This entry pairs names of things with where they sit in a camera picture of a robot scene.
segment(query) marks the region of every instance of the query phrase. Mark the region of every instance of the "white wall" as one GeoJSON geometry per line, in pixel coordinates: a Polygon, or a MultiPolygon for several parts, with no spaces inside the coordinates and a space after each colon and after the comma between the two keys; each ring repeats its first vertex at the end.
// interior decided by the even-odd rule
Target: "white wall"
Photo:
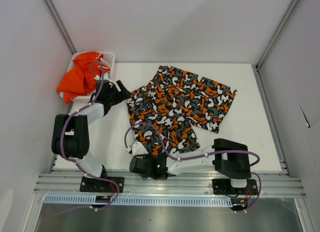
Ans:
{"type": "Polygon", "coordinates": [[[290,2],[53,0],[79,52],[113,51],[118,62],[251,64],[290,2]]]}
{"type": "Polygon", "coordinates": [[[320,223],[320,0],[302,0],[262,66],[285,157],[320,223]],[[301,106],[311,128],[306,127],[301,106]]]}
{"type": "Polygon", "coordinates": [[[0,0],[0,196],[13,189],[3,231],[19,231],[39,173],[51,162],[56,93],[71,53],[42,0],[0,0]]]}

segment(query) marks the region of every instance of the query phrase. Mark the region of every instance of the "cable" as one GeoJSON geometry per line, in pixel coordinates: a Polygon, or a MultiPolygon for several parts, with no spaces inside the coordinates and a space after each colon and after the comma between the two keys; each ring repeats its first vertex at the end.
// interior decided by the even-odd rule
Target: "cable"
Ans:
{"type": "Polygon", "coordinates": [[[246,210],[248,210],[249,208],[252,208],[252,207],[255,205],[255,203],[256,203],[256,202],[258,201],[258,199],[260,198],[261,189],[262,189],[262,181],[261,181],[260,176],[259,176],[257,173],[255,173],[255,172],[251,172],[251,174],[254,174],[254,175],[258,178],[258,180],[259,180],[259,190],[258,190],[258,195],[256,196],[255,200],[253,201],[252,204],[250,204],[250,205],[246,208],[246,210]]]}
{"type": "Polygon", "coordinates": [[[111,187],[111,189],[112,189],[112,195],[111,195],[111,197],[112,197],[116,193],[116,191],[115,191],[116,189],[112,183],[109,184],[109,187],[111,187]]]}
{"type": "Polygon", "coordinates": [[[251,192],[250,192],[250,190],[249,190],[249,189],[247,189],[247,190],[245,191],[245,194],[246,194],[246,195],[247,195],[247,192],[248,192],[248,194],[250,195],[250,197],[249,197],[249,198],[247,198],[247,200],[249,200],[249,199],[251,199],[252,194],[251,194],[251,192]]]}
{"type": "Polygon", "coordinates": [[[108,65],[108,67],[109,67],[109,69],[110,69],[110,71],[109,71],[109,72],[111,72],[111,66],[110,66],[110,64],[109,64],[105,59],[103,59],[102,57],[100,57],[100,56],[101,56],[101,54],[102,54],[102,53],[99,53],[98,57],[97,57],[97,58],[95,58],[95,59],[99,59],[101,62],[103,62],[103,63],[107,64],[107,65],[108,65]]]}
{"type": "Polygon", "coordinates": [[[222,189],[219,189],[218,187],[216,187],[216,189],[220,190],[221,193],[223,193],[225,196],[228,196],[229,198],[237,198],[239,196],[238,194],[236,196],[228,195],[227,193],[225,193],[222,189]]]}
{"type": "Polygon", "coordinates": [[[129,133],[129,131],[131,129],[133,129],[135,126],[137,126],[137,125],[149,125],[151,128],[153,128],[157,132],[157,135],[158,135],[158,137],[160,139],[160,142],[161,142],[161,145],[162,145],[162,147],[164,149],[164,152],[167,154],[167,156],[169,158],[173,159],[174,161],[177,161],[177,160],[179,160],[179,161],[191,160],[191,159],[203,158],[203,157],[207,157],[207,156],[211,156],[211,155],[217,155],[217,154],[223,154],[223,153],[243,153],[243,154],[253,155],[254,157],[256,157],[256,161],[253,162],[252,164],[250,164],[250,166],[254,166],[254,165],[256,165],[257,163],[260,162],[259,155],[257,155],[256,153],[253,153],[253,152],[250,152],[250,151],[244,151],[244,150],[221,150],[221,151],[212,151],[212,152],[209,152],[207,154],[201,154],[201,155],[191,156],[191,157],[187,157],[187,158],[174,157],[167,151],[165,143],[164,143],[163,139],[160,136],[159,130],[157,130],[156,127],[154,127],[152,124],[145,123],[145,122],[136,123],[136,124],[132,125],[130,128],[128,128],[128,130],[125,132],[125,134],[124,134],[124,136],[125,136],[124,137],[124,145],[125,145],[125,148],[127,150],[128,150],[127,135],[129,133]]]}
{"type": "MultiPolygon", "coordinates": [[[[91,178],[97,179],[97,180],[101,180],[101,181],[105,181],[105,182],[108,182],[108,183],[112,183],[112,184],[115,185],[115,187],[116,187],[116,190],[117,190],[117,191],[116,191],[116,195],[115,195],[114,199],[110,200],[109,203],[107,203],[106,205],[104,205],[104,206],[102,206],[102,207],[100,207],[100,208],[94,208],[95,211],[103,210],[103,209],[107,208],[108,206],[110,206],[110,205],[117,199],[117,197],[118,197],[118,195],[119,195],[120,188],[119,188],[118,184],[115,183],[114,181],[112,181],[112,180],[110,180],[110,179],[106,179],[106,178],[96,177],[96,176],[94,176],[94,175],[86,172],[86,171],[77,163],[77,161],[75,161],[74,159],[67,158],[66,155],[65,155],[65,150],[64,150],[64,138],[65,138],[64,136],[65,136],[65,132],[66,132],[66,129],[67,129],[67,126],[68,126],[70,120],[71,120],[76,114],[78,114],[79,112],[83,111],[84,109],[86,109],[86,108],[90,107],[92,104],[94,104],[95,101],[96,101],[96,99],[98,98],[99,93],[100,93],[101,90],[102,90],[102,86],[103,86],[103,83],[104,83],[104,74],[105,74],[105,73],[104,73],[104,68],[103,68],[103,66],[102,66],[103,64],[102,64],[101,62],[93,62],[93,63],[91,64],[91,71],[92,71],[92,74],[95,76],[93,67],[94,67],[94,64],[97,64],[97,63],[100,64],[102,70],[101,70],[101,79],[100,79],[100,80],[101,80],[101,83],[100,83],[100,86],[99,86],[98,91],[96,92],[96,96],[93,98],[93,100],[92,100],[88,105],[85,105],[84,107],[80,108],[79,110],[77,110],[77,111],[73,112],[71,115],[69,115],[68,119],[65,121],[64,126],[63,126],[63,128],[62,128],[61,138],[60,138],[61,156],[62,156],[65,160],[67,160],[67,161],[69,161],[69,162],[75,163],[76,166],[78,167],[78,169],[79,169],[82,173],[84,173],[85,175],[87,175],[87,176],[89,176],[89,177],[91,177],[91,178]]],[[[55,215],[59,215],[59,214],[62,214],[62,213],[65,213],[65,212],[69,212],[69,211],[74,210],[74,209],[84,208],[84,207],[85,207],[85,208],[88,208],[87,206],[84,206],[84,205],[82,205],[82,206],[77,206],[77,207],[74,207],[74,208],[67,209],[67,210],[65,210],[65,211],[56,213],[55,215]]]]}

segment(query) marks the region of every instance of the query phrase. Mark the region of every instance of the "ventilation grille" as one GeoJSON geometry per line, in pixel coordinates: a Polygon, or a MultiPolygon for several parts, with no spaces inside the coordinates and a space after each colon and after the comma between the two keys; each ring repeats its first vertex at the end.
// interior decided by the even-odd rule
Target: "ventilation grille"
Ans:
{"type": "MultiPolygon", "coordinates": [[[[50,194],[45,203],[65,204],[105,204],[95,202],[95,195],[50,194]]],[[[165,196],[125,196],[119,195],[114,205],[149,205],[149,206],[188,206],[188,207],[231,207],[230,198],[212,197],[165,197],[165,196]]]]}

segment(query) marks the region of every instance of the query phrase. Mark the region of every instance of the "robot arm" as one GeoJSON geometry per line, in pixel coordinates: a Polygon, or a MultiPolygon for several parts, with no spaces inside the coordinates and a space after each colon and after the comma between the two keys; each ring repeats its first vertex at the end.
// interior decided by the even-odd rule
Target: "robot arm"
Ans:
{"type": "Polygon", "coordinates": [[[192,153],[175,154],[179,160],[168,157],[165,153],[158,157],[150,155],[140,142],[131,146],[130,172],[138,173],[142,178],[165,180],[170,176],[200,169],[215,169],[230,178],[233,187],[246,187],[247,179],[251,178],[249,155],[246,153],[228,153],[226,159],[222,154],[208,156],[213,151],[243,150],[248,148],[244,144],[226,139],[215,139],[214,144],[205,149],[192,153]]]}
{"type": "MultiPolygon", "coordinates": [[[[130,97],[130,92],[122,82],[117,81],[116,87],[109,79],[102,84],[102,89],[94,104],[74,115],[66,127],[63,138],[63,149],[66,157],[72,157],[89,174],[102,177],[105,169],[98,163],[89,151],[89,129],[88,126],[97,119],[104,117],[111,106],[116,105],[130,97]]],[[[97,81],[98,91],[101,83],[97,81]]],[[[51,148],[54,154],[61,155],[60,141],[63,126],[71,114],[58,114],[55,118],[51,148]]]]}

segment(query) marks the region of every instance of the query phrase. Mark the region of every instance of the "metal frame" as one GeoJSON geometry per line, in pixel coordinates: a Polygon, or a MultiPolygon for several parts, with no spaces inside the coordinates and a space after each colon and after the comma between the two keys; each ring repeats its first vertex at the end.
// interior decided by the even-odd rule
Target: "metal frame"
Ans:
{"type": "Polygon", "coordinates": [[[24,227],[24,232],[34,232],[36,229],[36,225],[38,222],[38,218],[40,215],[40,211],[42,208],[42,204],[45,199],[45,194],[35,194],[33,197],[33,204],[31,207],[31,211],[26,222],[26,226],[24,227]]]}
{"type": "Polygon", "coordinates": [[[302,0],[292,0],[285,15],[281,19],[278,27],[276,28],[270,42],[268,43],[265,51],[263,52],[261,58],[258,61],[256,66],[257,70],[259,71],[265,60],[267,59],[268,55],[271,53],[272,49],[275,47],[277,41],[279,40],[280,36],[284,32],[285,28],[287,27],[290,19],[292,18],[294,12],[296,11],[297,7],[299,6],[302,0]]]}
{"type": "Polygon", "coordinates": [[[299,215],[303,230],[308,232],[315,231],[315,227],[313,226],[315,224],[315,221],[313,222],[313,218],[309,213],[306,199],[295,198],[294,202],[298,211],[298,215],[299,215]]]}
{"type": "MultiPolygon", "coordinates": [[[[138,175],[128,171],[111,171],[108,174],[125,178],[122,195],[145,197],[187,196],[190,200],[208,196],[224,197],[213,194],[212,179],[226,178],[217,172],[183,174],[177,177],[170,177],[166,181],[142,180],[138,175]]],[[[109,193],[80,192],[82,176],[83,174],[76,170],[40,174],[34,193],[109,195],[109,193]]],[[[263,183],[261,197],[306,197],[299,178],[290,178],[288,175],[262,174],[261,179],[263,183]]]]}
{"type": "Polygon", "coordinates": [[[75,54],[77,51],[74,47],[74,44],[71,41],[70,36],[68,35],[66,28],[52,2],[52,0],[43,0],[44,5],[46,6],[46,8],[48,9],[54,23],[56,24],[57,29],[59,30],[59,32],[61,33],[66,45],[69,47],[70,51],[72,54],[75,54]]]}
{"type": "Polygon", "coordinates": [[[277,127],[276,127],[274,116],[273,116],[272,111],[271,111],[270,103],[269,103],[269,100],[267,98],[265,87],[264,87],[263,82],[261,80],[260,73],[257,71],[255,66],[252,66],[252,69],[253,69],[255,81],[256,81],[260,96],[261,96],[261,100],[262,100],[262,104],[263,104],[263,107],[264,107],[265,115],[266,115],[270,130],[271,130],[271,135],[272,135],[272,138],[273,138],[273,142],[274,142],[274,145],[275,145],[276,152],[278,153],[279,159],[285,160],[286,158],[285,158],[285,155],[284,155],[285,154],[284,153],[284,149],[283,149],[283,146],[282,146],[282,143],[281,143],[281,140],[280,140],[280,136],[279,136],[279,133],[278,133],[278,130],[277,130],[277,127]]]}

